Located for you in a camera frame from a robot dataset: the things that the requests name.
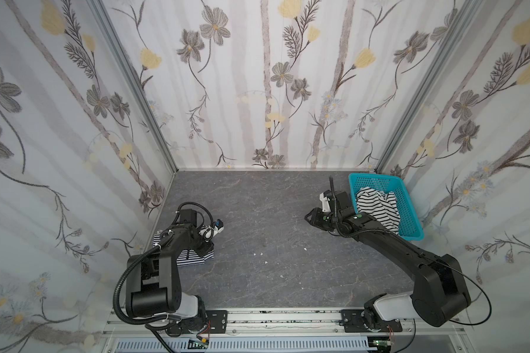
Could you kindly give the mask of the blue white striped tank top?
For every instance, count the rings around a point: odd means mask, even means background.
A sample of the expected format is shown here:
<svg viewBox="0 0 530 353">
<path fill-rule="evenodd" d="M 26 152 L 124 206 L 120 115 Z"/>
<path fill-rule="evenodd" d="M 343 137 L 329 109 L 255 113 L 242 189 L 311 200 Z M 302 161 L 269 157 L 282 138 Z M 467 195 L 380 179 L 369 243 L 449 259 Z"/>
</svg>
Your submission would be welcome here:
<svg viewBox="0 0 530 353">
<path fill-rule="evenodd" d="M 153 246 L 156 246 L 161 240 L 162 230 L 159 229 L 153 235 Z M 214 250 L 208 254 L 200 256 L 194 250 L 184 250 L 177 258 L 178 266 L 195 266 L 205 264 L 207 260 L 214 258 Z"/>
</svg>

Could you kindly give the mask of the black white striped tank top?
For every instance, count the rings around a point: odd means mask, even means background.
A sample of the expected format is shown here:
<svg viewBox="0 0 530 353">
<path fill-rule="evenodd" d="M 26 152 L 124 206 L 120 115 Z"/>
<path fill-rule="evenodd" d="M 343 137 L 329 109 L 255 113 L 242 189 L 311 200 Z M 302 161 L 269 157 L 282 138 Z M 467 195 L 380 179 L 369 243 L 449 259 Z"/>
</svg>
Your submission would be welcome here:
<svg viewBox="0 0 530 353">
<path fill-rule="evenodd" d="M 400 213 L 394 192 L 385 193 L 373 188 L 361 188 L 356 194 L 356 207 L 359 212 L 368 213 L 394 234 L 398 234 Z"/>
</svg>

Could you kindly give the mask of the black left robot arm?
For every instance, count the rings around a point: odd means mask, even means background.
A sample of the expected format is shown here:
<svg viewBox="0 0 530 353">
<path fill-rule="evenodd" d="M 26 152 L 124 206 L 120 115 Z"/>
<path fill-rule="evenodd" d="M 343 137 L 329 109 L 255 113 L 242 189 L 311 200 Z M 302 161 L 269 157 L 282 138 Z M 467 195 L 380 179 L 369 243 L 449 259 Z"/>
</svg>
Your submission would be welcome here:
<svg viewBox="0 0 530 353">
<path fill-rule="evenodd" d="M 113 292 L 113 312 L 121 322 L 168 335 L 204 332 L 209 318 L 201 297 L 183 292 L 179 267 L 213 256 L 213 238 L 224 224 L 196 202 L 184 202 L 153 246 L 128 259 Z"/>
</svg>

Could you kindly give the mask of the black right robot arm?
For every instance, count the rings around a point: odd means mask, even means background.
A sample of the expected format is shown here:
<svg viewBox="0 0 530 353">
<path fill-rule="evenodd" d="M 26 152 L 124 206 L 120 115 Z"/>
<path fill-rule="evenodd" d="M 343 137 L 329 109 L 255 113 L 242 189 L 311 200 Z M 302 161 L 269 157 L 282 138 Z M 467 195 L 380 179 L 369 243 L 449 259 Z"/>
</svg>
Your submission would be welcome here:
<svg viewBox="0 0 530 353">
<path fill-rule="evenodd" d="M 350 192 L 329 188 L 321 207 L 305 217 L 332 236 L 367 245 L 402 269 L 413 281 L 411 291 L 381 294 L 366 302 L 362 321 L 380 331 L 397 319 L 418 319 L 433 327 L 456 322 L 473 302 L 459 261 L 417 247 L 423 231 L 403 181 L 396 176 L 350 174 Z"/>
</svg>

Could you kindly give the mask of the teal plastic basket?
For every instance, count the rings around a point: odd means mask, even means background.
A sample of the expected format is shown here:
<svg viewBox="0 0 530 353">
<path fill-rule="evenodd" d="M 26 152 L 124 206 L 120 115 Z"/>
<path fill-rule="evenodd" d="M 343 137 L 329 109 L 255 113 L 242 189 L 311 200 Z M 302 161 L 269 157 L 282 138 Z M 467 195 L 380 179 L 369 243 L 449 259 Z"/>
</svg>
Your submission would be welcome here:
<svg viewBox="0 0 530 353">
<path fill-rule="evenodd" d="M 368 188 L 368 191 L 376 191 L 385 200 L 388 200 L 389 196 L 394 196 L 395 203 L 392 205 L 400 216 L 395 227 L 397 234 L 408 241 L 424 239 L 422 226 L 401 178 L 380 174 L 351 173 L 348 179 L 353 206 L 357 213 L 361 211 L 358 206 L 359 194 L 365 188 Z"/>
</svg>

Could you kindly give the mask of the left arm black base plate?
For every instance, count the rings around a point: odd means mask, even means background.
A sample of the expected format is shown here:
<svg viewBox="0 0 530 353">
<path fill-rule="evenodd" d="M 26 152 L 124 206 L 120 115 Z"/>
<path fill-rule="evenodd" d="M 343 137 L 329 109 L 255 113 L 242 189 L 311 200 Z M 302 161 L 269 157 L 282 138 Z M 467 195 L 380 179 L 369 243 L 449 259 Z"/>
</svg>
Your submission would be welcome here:
<svg viewBox="0 0 530 353">
<path fill-rule="evenodd" d="M 208 310 L 203 315 L 172 323 L 164 332 L 170 337 L 183 334 L 224 334 L 228 322 L 226 310 Z"/>
</svg>

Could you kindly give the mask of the aluminium mounting rail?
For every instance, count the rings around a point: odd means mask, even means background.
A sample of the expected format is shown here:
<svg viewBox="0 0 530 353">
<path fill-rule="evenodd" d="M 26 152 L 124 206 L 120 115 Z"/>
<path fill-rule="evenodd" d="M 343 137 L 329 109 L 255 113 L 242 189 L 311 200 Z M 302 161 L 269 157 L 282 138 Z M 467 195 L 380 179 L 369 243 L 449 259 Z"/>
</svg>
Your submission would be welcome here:
<svg viewBox="0 0 530 353">
<path fill-rule="evenodd" d="M 228 322 L 224 334 L 211 334 L 212 338 L 242 337 L 283 337 L 314 336 L 344 337 L 352 335 L 382 335 L 385 338 L 410 338 L 424 335 L 446 335 L 458 337 L 465 329 L 459 325 L 446 324 L 432 327 L 420 319 L 396 319 L 403 328 L 402 332 L 391 333 L 346 333 L 340 325 L 341 310 L 361 309 L 360 307 L 299 307 L 299 308 L 219 308 L 208 310 L 226 310 Z"/>
</svg>

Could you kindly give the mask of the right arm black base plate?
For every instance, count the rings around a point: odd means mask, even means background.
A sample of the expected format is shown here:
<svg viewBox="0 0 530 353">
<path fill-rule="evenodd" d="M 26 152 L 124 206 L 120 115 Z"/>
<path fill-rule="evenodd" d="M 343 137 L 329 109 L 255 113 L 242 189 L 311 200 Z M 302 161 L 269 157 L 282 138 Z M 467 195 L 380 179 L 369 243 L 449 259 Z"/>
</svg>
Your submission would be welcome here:
<svg viewBox="0 0 530 353">
<path fill-rule="evenodd" d="M 384 321 L 371 309 L 344 309 L 340 311 L 340 325 L 346 333 L 391 333 L 402 332 L 398 320 Z"/>
</svg>

